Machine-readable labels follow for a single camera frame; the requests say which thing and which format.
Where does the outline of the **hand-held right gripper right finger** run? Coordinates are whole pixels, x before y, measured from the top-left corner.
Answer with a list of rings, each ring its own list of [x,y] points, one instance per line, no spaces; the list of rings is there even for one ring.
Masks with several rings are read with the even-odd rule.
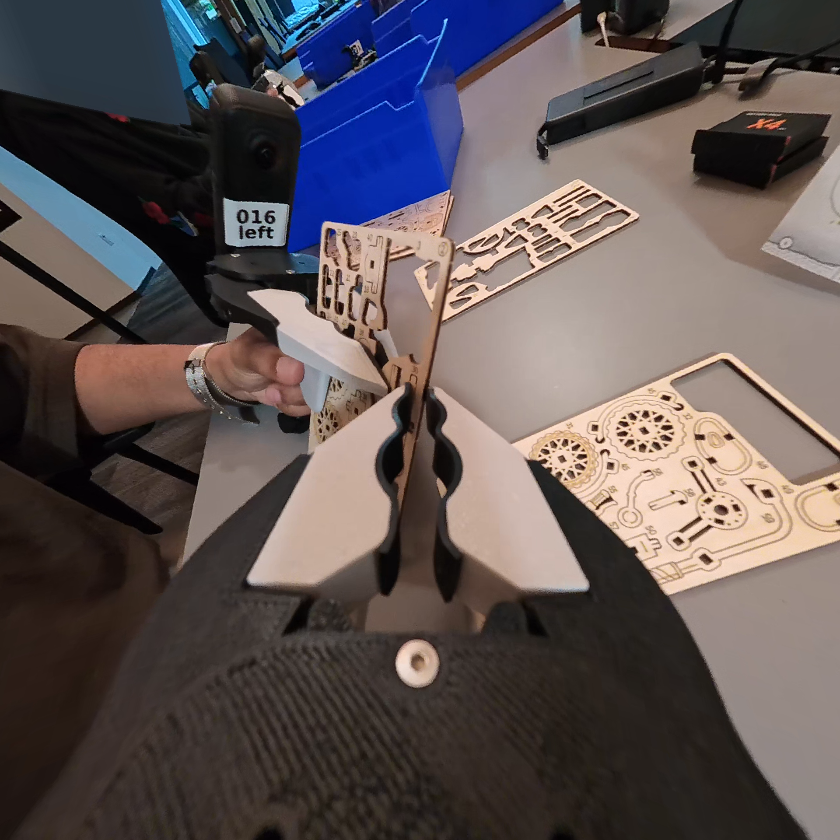
[[[440,496],[434,578],[445,602],[584,593],[589,582],[534,475],[537,463],[441,388],[426,399]]]

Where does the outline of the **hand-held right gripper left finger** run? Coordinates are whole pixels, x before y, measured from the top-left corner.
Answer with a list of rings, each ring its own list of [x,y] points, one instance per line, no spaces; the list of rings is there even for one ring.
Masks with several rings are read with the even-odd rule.
[[[399,479],[413,405],[413,387],[401,385],[316,447],[248,585],[325,599],[391,593],[400,570]]]

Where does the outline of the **wooden puzzle sheet frame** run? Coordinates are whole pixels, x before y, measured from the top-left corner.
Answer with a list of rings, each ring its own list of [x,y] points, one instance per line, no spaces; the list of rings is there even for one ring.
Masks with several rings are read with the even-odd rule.
[[[382,340],[376,334],[387,327],[385,288],[392,247],[410,248],[421,260],[425,277],[431,269],[437,274],[420,360],[411,354],[399,355],[381,367],[375,354]],[[372,362],[373,372],[381,375],[388,392],[399,385],[412,387],[413,401],[402,443],[403,467],[395,478],[399,506],[411,475],[454,257],[454,243],[439,235],[331,222],[322,225],[316,314],[330,322],[340,338],[349,339],[352,350],[361,351],[362,361]]]

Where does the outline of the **person's left forearm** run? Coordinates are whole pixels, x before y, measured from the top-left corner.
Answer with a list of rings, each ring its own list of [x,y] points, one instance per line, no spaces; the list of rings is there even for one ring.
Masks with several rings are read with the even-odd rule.
[[[179,344],[84,344],[2,325],[2,437],[59,441],[199,413]]]

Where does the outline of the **grey desk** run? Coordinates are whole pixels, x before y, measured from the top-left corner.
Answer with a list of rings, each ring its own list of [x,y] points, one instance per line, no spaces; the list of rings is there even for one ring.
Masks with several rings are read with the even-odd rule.
[[[538,161],[548,100],[646,59],[577,17],[461,92],[457,242],[581,178],[639,213],[628,229],[443,327],[434,382],[517,439],[728,351],[838,434],[838,289],[760,251],[818,166],[777,191],[696,182],[697,128],[748,109],[721,86]],[[838,547],[675,597],[756,763],[813,838],[838,838]]]

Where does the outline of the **person's left hand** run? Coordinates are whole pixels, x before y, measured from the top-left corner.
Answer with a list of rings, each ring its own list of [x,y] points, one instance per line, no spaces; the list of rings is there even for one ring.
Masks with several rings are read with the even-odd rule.
[[[310,414],[301,392],[304,364],[255,328],[210,349],[204,369],[217,389],[240,402],[272,406],[292,417]]]

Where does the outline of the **black white striped object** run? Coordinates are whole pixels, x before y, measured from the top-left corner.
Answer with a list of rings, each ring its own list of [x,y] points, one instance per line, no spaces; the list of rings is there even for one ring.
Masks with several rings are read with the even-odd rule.
[[[306,104],[291,80],[276,70],[266,68],[267,44],[261,35],[249,38],[246,43],[248,63],[251,66],[254,83],[252,89],[278,98],[293,109]]]

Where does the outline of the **blue plastic bin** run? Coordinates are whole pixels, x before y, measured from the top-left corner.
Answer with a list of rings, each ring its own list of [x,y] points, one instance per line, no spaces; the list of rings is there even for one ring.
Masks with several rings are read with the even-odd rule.
[[[446,54],[459,77],[560,5],[561,1],[402,1],[373,21],[374,47],[384,56],[415,36],[433,40],[447,19]]]
[[[297,110],[301,151],[289,250],[322,223],[362,224],[449,189],[464,121],[443,20]]]
[[[354,67],[351,50],[364,56],[374,47],[376,16],[370,1],[348,3],[297,46],[303,75],[323,90],[349,73]]]

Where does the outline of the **silver wristwatch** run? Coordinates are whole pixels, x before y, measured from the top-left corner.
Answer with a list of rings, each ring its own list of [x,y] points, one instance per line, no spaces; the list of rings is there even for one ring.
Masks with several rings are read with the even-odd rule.
[[[184,363],[185,381],[193,396],[215,415],[246,425],[259,425],[257,402],[239,400],[219,388],[206,367],[210,350],[222,341],[197,345]]]

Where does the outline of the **stack of wooden puzzle sheets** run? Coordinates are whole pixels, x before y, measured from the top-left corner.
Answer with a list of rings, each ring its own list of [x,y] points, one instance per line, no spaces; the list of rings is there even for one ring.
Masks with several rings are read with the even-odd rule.
[[[452,192],[447,190],[374,218],[362,226],[408,234],[442,236],[453,202]]]

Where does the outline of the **black flowered jacket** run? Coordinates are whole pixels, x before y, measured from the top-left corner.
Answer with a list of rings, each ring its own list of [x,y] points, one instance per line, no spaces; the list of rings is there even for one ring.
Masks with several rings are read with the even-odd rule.
[[[207,125],[169,124],[2,91],[1,143],[147,245],[200,311],[216,253]]]

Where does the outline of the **wooden puzzle sheet with gears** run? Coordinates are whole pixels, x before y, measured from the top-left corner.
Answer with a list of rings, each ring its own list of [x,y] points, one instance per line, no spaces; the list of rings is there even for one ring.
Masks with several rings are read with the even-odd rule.
[[[838,542],[838,469],[797,482],[678,379],[725,364],[834,455],[838,438],[731,353],[516,441],[635,552],[665,593]]]

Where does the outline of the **emptied wooden puzzle sheet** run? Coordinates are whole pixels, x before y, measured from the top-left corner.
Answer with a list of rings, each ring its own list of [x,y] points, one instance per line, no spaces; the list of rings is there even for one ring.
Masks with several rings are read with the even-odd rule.
[[[443,322],[634,224],[630,207],[574,180],[457,246]]]

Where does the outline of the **person's brown shirt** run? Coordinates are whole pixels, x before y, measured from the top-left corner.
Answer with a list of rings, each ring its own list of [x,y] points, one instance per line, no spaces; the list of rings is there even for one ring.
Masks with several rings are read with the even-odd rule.
[[[156,541],[2,465],[2,838],[84,738],[168,579]]]

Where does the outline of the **black power bank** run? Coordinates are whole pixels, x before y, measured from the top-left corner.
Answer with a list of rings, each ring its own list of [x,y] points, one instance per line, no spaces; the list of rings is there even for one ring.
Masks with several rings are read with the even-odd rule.
[[[552,98],[535,140],[539,158],[546,160],[552,145],[696,96],[705,65],[691,42]]]

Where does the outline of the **small black box orange print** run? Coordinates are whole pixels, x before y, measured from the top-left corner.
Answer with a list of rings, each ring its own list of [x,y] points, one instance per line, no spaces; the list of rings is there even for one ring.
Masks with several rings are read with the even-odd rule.
[[[809,112],[742,112],[695,133],[693,170],[765,189],[825,150],[831,115]]]

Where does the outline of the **printed instruction booklet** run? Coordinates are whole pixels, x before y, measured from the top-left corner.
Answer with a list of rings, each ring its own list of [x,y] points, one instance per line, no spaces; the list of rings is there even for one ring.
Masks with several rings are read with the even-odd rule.
[[[819,277],[839,282],[839,149],[820,170],[761,247]]]

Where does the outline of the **black flat laptop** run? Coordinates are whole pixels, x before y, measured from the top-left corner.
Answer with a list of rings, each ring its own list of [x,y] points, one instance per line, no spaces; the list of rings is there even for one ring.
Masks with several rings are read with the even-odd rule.
[[[706,57],[718,52],[721,40],[721,27],[701,27],[697,25],[681,35],[685,42],[695,41]],[[748,19],[740,17],[736,21],[728,42],[727,58],[729,61],[744,64],[767,58],[792,58],[813,51],[818,46],[829,45],[838,40],[838,19],[830,20],[783,20],[779,22]],[[818,56],[838,60],[838,44],[829,46]]]

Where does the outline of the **black chair frame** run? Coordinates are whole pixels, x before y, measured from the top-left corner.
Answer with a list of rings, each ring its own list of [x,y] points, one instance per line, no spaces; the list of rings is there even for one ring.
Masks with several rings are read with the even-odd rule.
[[[8,264],[37,281],[41,286],[91,316],[94,321],[102,323],[113,333],[118,334],[130,343],[146,343],[146,340],[138,333],[121,324],[104,310],[97,308],[88,299],[70,289],[46,270],[38,267],[4,241],[1,243],[1,257]],[[62,495],[144,534],[155,535],[161,533],[162,528],[159,525],[100,487],[91,478],[93,468],[115,455],[120,455],[196,487],[199,478],[196,472],[138,446],[138,441],[151,432],[153,427],[153,424],[150,423],[131,428],[125,432],[89,439],[82,446],[80,464],[72,469],[55,474],[47,485]]]

